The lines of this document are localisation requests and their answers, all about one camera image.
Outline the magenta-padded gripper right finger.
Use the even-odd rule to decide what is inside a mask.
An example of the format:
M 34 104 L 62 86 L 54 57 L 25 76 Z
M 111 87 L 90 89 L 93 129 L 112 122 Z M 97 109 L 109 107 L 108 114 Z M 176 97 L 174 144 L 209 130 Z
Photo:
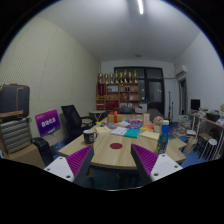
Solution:
M 167 154 L 157 155 L 135 144 L 131 145 L 131 155 L 143 185 L 157 181 L 182 169 Z

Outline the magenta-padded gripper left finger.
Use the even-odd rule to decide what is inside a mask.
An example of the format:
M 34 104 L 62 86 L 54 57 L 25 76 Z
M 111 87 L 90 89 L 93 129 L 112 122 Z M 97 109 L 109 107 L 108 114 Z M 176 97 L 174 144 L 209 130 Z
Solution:
M 87 172 L 93 156 L 94 147 L 89 145 L 68 157 L 59 156 L 45 171 L 83 186 L 87 181 Z

